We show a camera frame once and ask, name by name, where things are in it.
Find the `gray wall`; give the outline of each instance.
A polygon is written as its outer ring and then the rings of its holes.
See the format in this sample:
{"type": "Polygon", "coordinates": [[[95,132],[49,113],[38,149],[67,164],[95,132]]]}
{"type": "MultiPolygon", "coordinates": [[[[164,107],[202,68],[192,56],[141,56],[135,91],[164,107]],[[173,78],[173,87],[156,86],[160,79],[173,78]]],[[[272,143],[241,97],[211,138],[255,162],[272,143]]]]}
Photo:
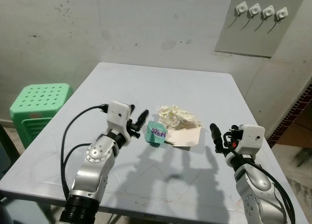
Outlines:
{"type": "Polygon", "coordinates": [[[268,135],[312,77],[312,0],[271,59],[214,52],[231,0],[0,1],[0,119],[24,86],[107,61],[230,73],[268,135]]]}

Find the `white table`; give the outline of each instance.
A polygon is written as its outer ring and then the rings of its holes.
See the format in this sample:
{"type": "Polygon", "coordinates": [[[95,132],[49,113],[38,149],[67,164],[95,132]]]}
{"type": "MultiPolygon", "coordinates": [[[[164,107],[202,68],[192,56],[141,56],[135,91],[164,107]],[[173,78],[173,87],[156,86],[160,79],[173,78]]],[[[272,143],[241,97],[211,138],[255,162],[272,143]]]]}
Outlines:
{"type": "MultiPolygon", "coordinates": [[[[132,119],[149,109],[147,120],[157,119],[155,107],[175,104],[204,122],[199,145],[190,151],[162,145],[155,148],[144,136],[133,138],[116,159],[100,211],[157,221],[247,223],[236,191],[234,171],[215,153],[209,125],[221,132],[232,124],[256,124],[229,74],[99,63],[89,77],[27,148],[0,181],[8,197],[65,205],[60,182],[60,145],[65,127],[87,107],[118,100],[134,104],[132,119]]],[[[68,132],[65,153],[79,143],[91,143],[106,130],[99,110],[79,118],[68,132]]],[[[66,168],[71,185],[84,149],[72,154],[66,168]]],[[[256,162],[273,174],[288,192],[297,223],[307,220],[268,144],[256,162]]]]}

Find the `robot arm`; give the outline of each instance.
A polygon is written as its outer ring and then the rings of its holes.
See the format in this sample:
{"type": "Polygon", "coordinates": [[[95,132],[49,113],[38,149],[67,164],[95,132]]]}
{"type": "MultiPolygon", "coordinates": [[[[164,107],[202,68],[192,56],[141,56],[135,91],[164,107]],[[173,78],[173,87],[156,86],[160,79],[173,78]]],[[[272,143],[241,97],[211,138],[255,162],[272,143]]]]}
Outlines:
{"type": "Polygon", "coordinates": [[[262,146],[264,128],[254,125],[232,126],[223,136],[215,124],[210,125],[216,153],[223,153],[235,171],[236,189],[243,200],[249,224],[285,224],[286,211],[275,193],[275,183],[254,163],[262,146]]]}
{"type": "Polygon", "coordinates": [[[93,224],[99,203],[104,195],[108,173],[115,163],[122,146],[128,145],[131,137],[140,137],[148,116],[145,110],[133,124],[129,119],[134,105],[111,102],[107,109],[108,130],[85,151],[82,167],[73,182],[59,224],[93,224]]]}

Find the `green plastic stool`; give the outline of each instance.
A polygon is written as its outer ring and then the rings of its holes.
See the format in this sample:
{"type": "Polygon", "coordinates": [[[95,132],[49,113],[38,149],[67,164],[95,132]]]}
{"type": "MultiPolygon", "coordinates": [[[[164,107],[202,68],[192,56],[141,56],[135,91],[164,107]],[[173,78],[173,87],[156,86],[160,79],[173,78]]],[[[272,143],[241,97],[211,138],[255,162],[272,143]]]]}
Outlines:
{"type": "Polygon", "coordinates": [[[72,94],[72,88],[65,83],[33,84],[21,91],[10,115],[25,149],[72,94]]]}

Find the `teal snack wrapper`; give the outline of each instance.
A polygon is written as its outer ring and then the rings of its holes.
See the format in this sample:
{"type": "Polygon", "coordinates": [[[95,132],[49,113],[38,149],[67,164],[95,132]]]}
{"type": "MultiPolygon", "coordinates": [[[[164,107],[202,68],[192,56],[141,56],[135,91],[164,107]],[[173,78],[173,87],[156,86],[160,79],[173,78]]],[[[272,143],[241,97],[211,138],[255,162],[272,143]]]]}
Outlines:
{"type": "Polygon", "coordinates": [[[150,143],[164,143],[168,131],[163,124],[149,121],[145,135],[145,141],[150,143]]]}

